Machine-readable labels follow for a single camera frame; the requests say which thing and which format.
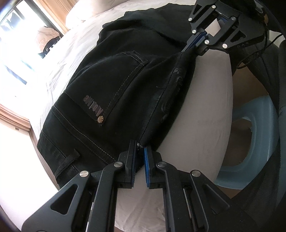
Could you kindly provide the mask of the black denim pants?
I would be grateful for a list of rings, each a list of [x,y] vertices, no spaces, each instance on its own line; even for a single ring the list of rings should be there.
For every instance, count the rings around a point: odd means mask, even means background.
[[[158,149],[188,92],[196,54],[191,5],[126,12],[107,23],[96,47],[51,107],[38,150],[59,186],[80,171],[118,160],[131,140]]]

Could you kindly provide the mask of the white bed with sheet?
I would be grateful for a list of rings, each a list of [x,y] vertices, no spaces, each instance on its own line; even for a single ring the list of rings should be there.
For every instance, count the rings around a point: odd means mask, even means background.
[[[134,8],[100,16],[95,48],[46,116],[37,148],[59,186],[117,161],[131,140],[211,180],[221,167],[232,121],[229,56],[184,50],[192,5]]]

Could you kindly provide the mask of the light blue plastic stool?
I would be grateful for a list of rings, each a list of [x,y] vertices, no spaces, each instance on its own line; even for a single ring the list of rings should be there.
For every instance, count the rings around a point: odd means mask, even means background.
[[[278,116],[269,96],[234,108],[229,143],[215,184],[245,188],[265,166],[278,139]]]

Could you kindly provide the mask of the rolled white duvet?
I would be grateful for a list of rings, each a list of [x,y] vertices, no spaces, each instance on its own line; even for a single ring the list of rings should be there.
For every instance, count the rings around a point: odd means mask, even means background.
[[[65,26],[68,29],[75,27],[77,24],[87,19],[105,12],[121,3],[124,0],[80,0],[70,10],[66,16]]]

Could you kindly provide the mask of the right beige curtain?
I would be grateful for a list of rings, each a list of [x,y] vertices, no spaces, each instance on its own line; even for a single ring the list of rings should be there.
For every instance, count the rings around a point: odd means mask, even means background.
[[[66,34],[69,29],[65,25],[66,17],[71,9],[78,2],[76,0],[39,0],[35,1],[39,4],[48,15],[59,26],[62,34]]]

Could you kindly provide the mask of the black balcony door frame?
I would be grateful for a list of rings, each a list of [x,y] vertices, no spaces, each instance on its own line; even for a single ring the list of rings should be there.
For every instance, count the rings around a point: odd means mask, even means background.
[[[60,37],[50,40],[44,51],[38,53],[38,29],[50,27]],[[1,52],[20,55],[38,55],[44,58],[63,34],[48,19],[34,1],[8,1],[1,11]]]

